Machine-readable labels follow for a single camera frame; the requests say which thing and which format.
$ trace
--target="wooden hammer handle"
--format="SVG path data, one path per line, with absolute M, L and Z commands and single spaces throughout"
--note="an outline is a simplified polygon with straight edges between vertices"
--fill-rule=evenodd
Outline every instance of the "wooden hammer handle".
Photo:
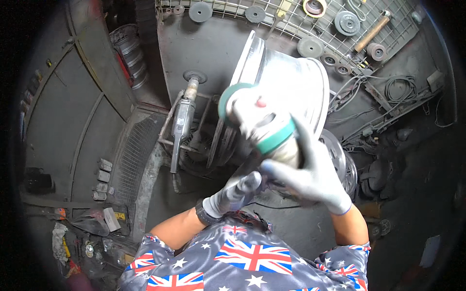
M 382 19 L 374 26 L 373 29 L 369 31 L 369 33 L 354 46 L 354 50 L 357 51 L 358 53 L 363 50 L 365 46 L 369 44 L 369 41 L 371 41 L 374 36 L 377 35 L 377 33 L 380 32 L 380 30 L 385 26 L 390 21 L 390 18 L 387 16 L 382 16 Z

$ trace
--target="gloved hand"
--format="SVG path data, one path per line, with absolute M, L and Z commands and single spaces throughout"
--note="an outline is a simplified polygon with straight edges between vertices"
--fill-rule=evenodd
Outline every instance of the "gloved hand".
M 260 165 L 261 173 L 286 185 L 301 202 L 323 202 L 336 215 L 345 214 L 352 206 L 351 198 L 336 174 L 327 147 L 313 138 L 309 125 L 293 116 L 298 131 L 298 144 L 304 156 L 302 169 L 266 159 Z
M 253 171 L 237 182 L 227 183 L 222 190 L 204 199 L 202 207 L 208 215 L 214 218 L 220 218 L 229 211 L 239 210 L 259 191 L 261 182 L 260 173 Z

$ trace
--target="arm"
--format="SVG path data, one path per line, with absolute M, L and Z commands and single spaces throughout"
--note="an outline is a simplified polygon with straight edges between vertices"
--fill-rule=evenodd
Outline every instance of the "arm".
M 212 220 L 216 220 L 228 211 L 241 209 L 247 203 L 246 194 L 251 194 L 259 188 L 261 178 L 259 172 L 253 171 L 204 199 L 202 207 L 205 213 Z M 156 225 L 151 230 L 151 234 L 160 238 L 172 249 L 178 250 L 206 226 L 207 223 L 199 219 L 196 208 L 193 207 Z
M 337 244 L 366 244 L 369 241 L 366 222 L 344 190 L 327 147 L 313 138 L 305 121 L 296 117 L 293 120 L 304 156 L 303 168 L 294 169 L 267 159 L 260 165 L 261 172 L 284 183 L 304 205 L 306 201 L 324 203 L 332 217 Z
M 174 250 L 180 249 L 207 225 L 202 224 L 193 207 L 156 225 L 151 234 Z
M 343 215 L 330 214 L 330 216 L 335 229 L 336 244 L 363 245 L 369 241 L 366 221 L 356 206 L 352 205 L 350 210 Z

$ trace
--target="green sanding disc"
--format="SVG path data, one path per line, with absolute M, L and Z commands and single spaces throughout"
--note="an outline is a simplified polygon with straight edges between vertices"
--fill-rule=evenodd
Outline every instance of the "green sanding disc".
M 238 125 L 235 125 L 234 123 L 232 123 L 228 119 L 228 116 L 226 115 L 226 104 L 228 103 L 228 100 L 230 99 L 230 97 L 233 95 L 233 93 L 235 93 L 239 89 L 252 88 L 255 86 L 256 85 L 249 84 L 249 83 L 237 83 L 237 84 L 231 85 L 230 87 L 226 88 L 225 91 L 223 91 L 222 96 L 219 99 L 218 109 L 219 109 L 219 117 L 223 120 L 223 122 L 225 122 L 226 125 L 228 125 L 229 127 L 233 127 L 233 128 L 238 127 Z

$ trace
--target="hammer head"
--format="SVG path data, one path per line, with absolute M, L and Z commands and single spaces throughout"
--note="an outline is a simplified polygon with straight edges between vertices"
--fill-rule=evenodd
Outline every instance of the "hammer head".
M 392 13 L 388 10 L 382 10 L 382 15 L 387 17 L 393 17 Z

